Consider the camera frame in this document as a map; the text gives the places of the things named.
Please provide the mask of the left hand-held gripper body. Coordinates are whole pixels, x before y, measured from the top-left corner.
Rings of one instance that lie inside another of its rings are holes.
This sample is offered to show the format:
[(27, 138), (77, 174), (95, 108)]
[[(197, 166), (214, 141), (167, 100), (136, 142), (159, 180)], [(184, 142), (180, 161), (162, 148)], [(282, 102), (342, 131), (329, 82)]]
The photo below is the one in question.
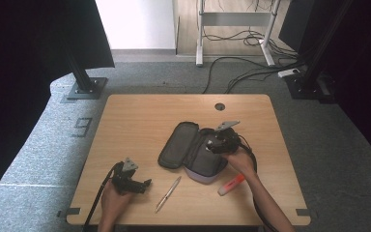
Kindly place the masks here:
[(130, 159), (120, 161), (112, 168), (112, 184), (119, 193), (132, 192), (134, 188), (139, 188), (139, 184), (131, 179), (138, 166)]

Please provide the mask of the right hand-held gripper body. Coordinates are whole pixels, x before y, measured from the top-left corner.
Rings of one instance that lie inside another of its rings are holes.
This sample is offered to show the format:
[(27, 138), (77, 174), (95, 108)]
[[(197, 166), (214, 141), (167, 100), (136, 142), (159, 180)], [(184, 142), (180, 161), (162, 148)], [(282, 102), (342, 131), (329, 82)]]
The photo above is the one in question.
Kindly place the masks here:
[(239, 121), (225, 121), (214, 130), (214, 138), (212, 140), (216, 140), (217, 146), (222, 147), (222, 154), (237, 151), (241, 140), (239, 135), (233, 130), (233, 126), (238, 123)]

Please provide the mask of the dark grey pencil case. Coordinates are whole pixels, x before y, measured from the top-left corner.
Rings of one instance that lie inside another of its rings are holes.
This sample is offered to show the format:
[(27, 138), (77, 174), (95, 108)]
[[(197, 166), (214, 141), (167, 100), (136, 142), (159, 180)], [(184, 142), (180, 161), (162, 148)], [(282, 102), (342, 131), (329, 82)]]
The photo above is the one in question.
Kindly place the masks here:
[(200, 129), (198, 124), (181, 122), (164, 145), (157, 163), (169, 169), (183, 166), (190, 179), (210, 184), (227, 166), (228, 161), (221, 154), (214, 154), (207, 148), (209, 141), (215, 141), (214, 129)]

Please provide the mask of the person's left hand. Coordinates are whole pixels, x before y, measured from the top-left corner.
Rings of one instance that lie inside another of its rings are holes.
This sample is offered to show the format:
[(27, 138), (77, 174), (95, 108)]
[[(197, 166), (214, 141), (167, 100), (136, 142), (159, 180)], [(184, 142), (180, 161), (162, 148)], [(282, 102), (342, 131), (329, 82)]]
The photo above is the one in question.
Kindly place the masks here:
[(111, 181), (107, 181), (101, 197), (100, 224), (113, 225), (117, 218), (126, 210), (131, 198), (131, 192), (119, 193)]

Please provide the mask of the person's right hand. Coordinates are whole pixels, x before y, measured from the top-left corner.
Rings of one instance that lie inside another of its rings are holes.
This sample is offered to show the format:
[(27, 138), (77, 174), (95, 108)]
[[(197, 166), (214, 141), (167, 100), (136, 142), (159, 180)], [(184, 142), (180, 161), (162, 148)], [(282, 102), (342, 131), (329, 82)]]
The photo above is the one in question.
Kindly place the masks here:
[(238, 149), (233, 154), (223, 155), (225, 159), (243, 176), (248, 182), (258, 181), (258, 175), (254, 171), (254, 165), (251, 157), (245, 150)]

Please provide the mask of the silver pen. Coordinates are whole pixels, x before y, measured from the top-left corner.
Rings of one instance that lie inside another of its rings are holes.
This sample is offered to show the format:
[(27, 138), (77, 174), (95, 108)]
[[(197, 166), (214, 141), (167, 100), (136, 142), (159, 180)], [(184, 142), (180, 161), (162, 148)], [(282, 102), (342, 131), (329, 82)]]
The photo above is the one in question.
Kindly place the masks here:
[(180, 183), (181, 180), (182, 180), (182, 176), (178, 177), (174, 181), (174, 183), (172, 184), (172, 186), (170, 187), (170, 189), (162, 196), (162, 198), (157, 203), (157, 206), (156, 206), (156, 209), (155, 209), (155, 214), (157, 214), (161, 210), (161, 208), (163, 207), (163, 205), (165, 204), (165, 202), (168, 200), (168, 198), (171, 196), (171, 194), (176, 189), (176, 187), (178, 186), (178, 184)]

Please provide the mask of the orange highlighter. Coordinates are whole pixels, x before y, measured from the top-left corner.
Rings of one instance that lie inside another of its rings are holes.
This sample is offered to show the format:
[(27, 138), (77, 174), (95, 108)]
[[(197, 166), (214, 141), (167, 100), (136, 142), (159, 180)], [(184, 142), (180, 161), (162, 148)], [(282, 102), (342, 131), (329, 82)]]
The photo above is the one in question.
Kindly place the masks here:
[(224, 184), (223, 186), (221, 186), (217, 193), (220, 195), (220, 196), (224, 196), (226, 195), (228, 192), (230, 192), (231, 190), (233, 190), (234, 188), (236, 188), (240, 183), (242, 183), (243, 181), (245, 180), (245, 177), (243, 174), (239, 174), (237, 175), (235, 178), (233, 178), (232, 180), (230, 180), (229, 182), (227, 182), (226, 184)]

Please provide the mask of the white power strip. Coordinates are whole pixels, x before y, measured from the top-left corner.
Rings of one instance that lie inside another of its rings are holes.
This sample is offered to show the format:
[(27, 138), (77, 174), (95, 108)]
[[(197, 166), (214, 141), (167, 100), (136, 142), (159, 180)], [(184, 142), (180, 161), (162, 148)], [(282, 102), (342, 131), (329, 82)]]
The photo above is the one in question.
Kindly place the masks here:
[(289, 70), (285, 70), (285, 71), (280, 71), (280, 72), (277, 73), (277, 75), (278, 75), (278, 77), (282, 78), (282, 77), (297, 74), (297, 73), (300, 73), (299, 69), (289, 69)]

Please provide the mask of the black curtain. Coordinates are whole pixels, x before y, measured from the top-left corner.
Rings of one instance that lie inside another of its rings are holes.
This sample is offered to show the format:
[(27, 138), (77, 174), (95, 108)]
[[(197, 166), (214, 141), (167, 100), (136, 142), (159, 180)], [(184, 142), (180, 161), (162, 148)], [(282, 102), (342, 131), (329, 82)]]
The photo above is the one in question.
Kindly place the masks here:
[(317, 79), (324, 102), (337, 102), (371, 145), (371, 0), (354, 0)]
[(96, 0), (0, 0), (0, 179), (72, 66), (113, 66)]

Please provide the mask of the black stand with base plate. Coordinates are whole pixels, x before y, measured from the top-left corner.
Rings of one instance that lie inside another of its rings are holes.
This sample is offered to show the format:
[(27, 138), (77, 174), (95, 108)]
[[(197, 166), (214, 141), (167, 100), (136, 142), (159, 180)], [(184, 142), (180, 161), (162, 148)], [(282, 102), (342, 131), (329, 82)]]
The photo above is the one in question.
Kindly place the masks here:
[(296, 100), (321, 100), (325, 94), (317, 81), (334, 35), (354, 0), (292, 0), (284, 19), (282, 41), (307, 67), (284, 78)]
[(106, 77), (90, 77), (74, 58), (70, 48), (65, 47), (67, 61), (75, 82), (67, 95), (68, 100), (98, 100), (107, 83)]

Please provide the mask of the white desk frame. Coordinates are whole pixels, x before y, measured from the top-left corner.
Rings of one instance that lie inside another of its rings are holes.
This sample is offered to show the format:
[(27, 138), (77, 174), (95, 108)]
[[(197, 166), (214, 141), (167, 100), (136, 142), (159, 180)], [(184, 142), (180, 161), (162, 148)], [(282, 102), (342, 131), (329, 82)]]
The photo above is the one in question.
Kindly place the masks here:
[(206, 26), (222, 27), (222, 26), (254, 26), (264, 27), (266, 29), (262, 39), (259, 40), (260, 48), (263, 52), (265, 60), (269, 67), (274, 66), (275, 63), (271, 56), (270, 38), (273, 25), (275, 23), (279, 5), (281, 0), (273, 0), (271, 3), (271, 10), (269, 12), (255, 12), (255, 13), (216, 13), (205, 11), (205, 0), (197, 0), (198, 12), (198, 37), (196, 46), (196, 66), (203, 66), (203, 33)]

